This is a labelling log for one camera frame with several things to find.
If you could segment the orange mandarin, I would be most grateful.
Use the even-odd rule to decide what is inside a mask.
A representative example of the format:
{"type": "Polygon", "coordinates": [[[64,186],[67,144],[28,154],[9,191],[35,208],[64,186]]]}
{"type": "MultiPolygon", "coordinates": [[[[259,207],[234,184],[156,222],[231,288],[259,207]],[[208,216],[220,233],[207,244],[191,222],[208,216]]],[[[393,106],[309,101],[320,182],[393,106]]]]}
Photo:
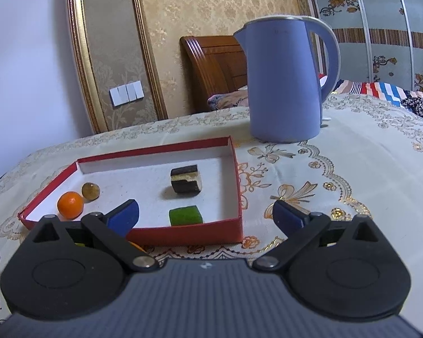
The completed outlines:
{"type": "Polygon", "coordinates": [[[59,214],[67,220],[74,220],[84,210],[84,201],[77,192],[66,192],[57,201],[59,214]]]}
{"type": "Polygon", "coordinates": [[[140,250],[143,253],[146,253],[146,251],[139,245],[137,245],[136,243],[133,243],[131,241],[128,241],[132,246],[136,247],[138,250],[140,250]]]}

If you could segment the green cucumber chunk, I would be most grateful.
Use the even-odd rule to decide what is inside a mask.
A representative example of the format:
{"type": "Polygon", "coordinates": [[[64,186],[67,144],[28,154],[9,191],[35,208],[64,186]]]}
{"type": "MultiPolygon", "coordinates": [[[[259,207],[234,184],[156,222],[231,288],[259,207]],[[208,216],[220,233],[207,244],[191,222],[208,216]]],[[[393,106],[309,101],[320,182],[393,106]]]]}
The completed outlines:
{"type": "Polygon", "coordinates": [[[169,211],[169,221],[172,227],[202,224],[203,218],[196,205],[174,208],[169,211]]]}

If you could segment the dark sugarcane piece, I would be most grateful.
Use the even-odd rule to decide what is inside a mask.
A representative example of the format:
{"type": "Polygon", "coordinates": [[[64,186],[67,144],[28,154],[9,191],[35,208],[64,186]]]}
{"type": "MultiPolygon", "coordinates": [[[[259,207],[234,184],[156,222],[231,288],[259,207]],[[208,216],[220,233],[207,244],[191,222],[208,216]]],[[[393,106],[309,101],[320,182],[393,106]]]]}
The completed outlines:
{"type": "Polygon", "coordinates": [[[176,194],[198,194],[202,190],[202,177],[196,164],[172,169],[170,181],[176,194]]]}

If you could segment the red cardboard tray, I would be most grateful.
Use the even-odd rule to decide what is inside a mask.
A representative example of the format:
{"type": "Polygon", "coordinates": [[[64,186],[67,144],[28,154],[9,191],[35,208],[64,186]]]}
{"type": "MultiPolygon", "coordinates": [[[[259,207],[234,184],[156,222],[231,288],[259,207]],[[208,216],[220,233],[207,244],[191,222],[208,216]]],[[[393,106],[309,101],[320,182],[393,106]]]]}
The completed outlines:
{"type": "Polygon", "coordinates": [[[140,217],[128,240],[140,246],[190,246],[240,243],[243,239],[239,177],[230,137],[173,143],[77,159],[19,212],[27,229],[46,214],[57,214],[66,192],[79,192],[86,182],[100,187],[100,197],[85,204],[84,213],[103,214],[129,199],[140,217]],[[196,164],[202,177],[197,195],[178,195],[172,169],[196,164]],[[196,205],[203,223],[172,227],[169,211],[196,205]]]}

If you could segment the lavender electric kettle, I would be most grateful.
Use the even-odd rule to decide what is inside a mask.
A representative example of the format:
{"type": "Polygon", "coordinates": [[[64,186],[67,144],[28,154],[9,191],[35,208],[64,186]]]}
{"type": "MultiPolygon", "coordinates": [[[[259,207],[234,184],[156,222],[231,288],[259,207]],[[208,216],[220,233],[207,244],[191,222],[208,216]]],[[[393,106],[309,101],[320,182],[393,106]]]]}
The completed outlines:
{"type": "Polygon", "coordinates": [[[273,143],[316,137],[322,104],[340,76],[340,49],[332,28],[316,17],[267,15],[245,23],[234,38],[246,57],[252,136],[273,143]],[[327,49],[330,67],[324,83],[310,34],[317,34],[327,49]]]}

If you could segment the striped bedding pile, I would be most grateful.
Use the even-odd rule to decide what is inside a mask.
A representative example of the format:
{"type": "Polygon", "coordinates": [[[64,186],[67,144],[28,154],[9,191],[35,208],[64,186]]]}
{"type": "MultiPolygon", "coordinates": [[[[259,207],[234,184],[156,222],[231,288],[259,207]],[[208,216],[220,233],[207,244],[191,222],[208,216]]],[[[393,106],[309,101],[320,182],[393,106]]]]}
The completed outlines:
{"type": "MultiPolygon", "coordinates": [[[[368,95],[392,105],[405,108],[423,118],[423,92],[412,92],[388,83],[365,83],[349,80],[339,80],[332,94],[368,95]]],[[[247,107],[247,86],[234,92],[215,94],[207,100],[211,110],[233,107],[247,107]]]]}

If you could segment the wooden bed headboard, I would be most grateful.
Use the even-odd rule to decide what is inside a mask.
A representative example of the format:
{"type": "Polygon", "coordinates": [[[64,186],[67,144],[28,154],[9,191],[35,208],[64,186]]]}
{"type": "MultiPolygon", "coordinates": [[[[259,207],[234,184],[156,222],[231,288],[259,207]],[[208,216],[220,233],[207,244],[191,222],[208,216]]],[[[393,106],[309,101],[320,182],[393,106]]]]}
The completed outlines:
{"type": "Polygon", "coordinates": [[[184,36],[194,112],[208,112],[208,99],[247,85],[246,56],[232,35],[184,36]]]}

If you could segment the floral sliding wardrobe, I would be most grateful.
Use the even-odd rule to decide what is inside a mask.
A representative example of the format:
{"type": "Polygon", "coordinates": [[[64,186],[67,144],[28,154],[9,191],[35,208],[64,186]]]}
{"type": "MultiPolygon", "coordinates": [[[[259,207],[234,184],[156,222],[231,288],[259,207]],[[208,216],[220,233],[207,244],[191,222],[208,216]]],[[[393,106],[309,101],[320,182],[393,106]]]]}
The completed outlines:
{"type": "Polygon", "coordinates": [[[309,0],[337,37],[341,78],[423,91],[423,0],[309,0]]]}

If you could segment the white wall switch panel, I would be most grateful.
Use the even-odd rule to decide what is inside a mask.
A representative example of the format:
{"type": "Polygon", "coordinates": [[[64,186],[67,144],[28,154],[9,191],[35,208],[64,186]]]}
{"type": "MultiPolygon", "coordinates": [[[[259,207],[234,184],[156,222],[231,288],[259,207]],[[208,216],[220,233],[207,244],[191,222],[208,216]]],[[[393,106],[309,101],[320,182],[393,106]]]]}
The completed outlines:
{"type": "Polygon", "coordinates": [[[144,90],[141,81],[111,88],[109,94],[111,103],[115,108],[144,98],[144,90]]]}

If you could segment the gold ornate wall frame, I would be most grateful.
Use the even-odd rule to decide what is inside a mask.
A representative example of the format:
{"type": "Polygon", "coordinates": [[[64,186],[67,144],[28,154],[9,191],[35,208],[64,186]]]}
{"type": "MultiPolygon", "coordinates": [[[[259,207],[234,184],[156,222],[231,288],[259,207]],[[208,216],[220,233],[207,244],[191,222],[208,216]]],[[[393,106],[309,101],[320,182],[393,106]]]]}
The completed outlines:
{"type": "Polygon", "coordinates": [[[66,0],[72,49],[96,133],[168,117],[143,0],[66,0]],[[144,98],[114,107],[109,90],[141,81],[144,98]]]}

